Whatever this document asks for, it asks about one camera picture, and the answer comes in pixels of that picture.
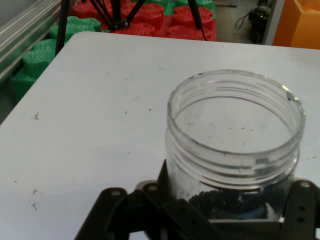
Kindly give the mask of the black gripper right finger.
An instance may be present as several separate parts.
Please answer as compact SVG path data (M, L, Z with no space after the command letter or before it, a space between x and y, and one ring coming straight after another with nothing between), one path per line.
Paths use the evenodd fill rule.
M320 188L305 179L296 180L287 198L282 240L316 240L320 227Z

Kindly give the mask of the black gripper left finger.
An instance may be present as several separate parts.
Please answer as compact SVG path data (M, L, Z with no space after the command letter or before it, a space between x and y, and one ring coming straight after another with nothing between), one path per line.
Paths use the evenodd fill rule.
M222 232L184 199L169 193L167 164L157 181L127 193L104 189L76 235L77 240L128 240L145 232L150 240L223 240Z

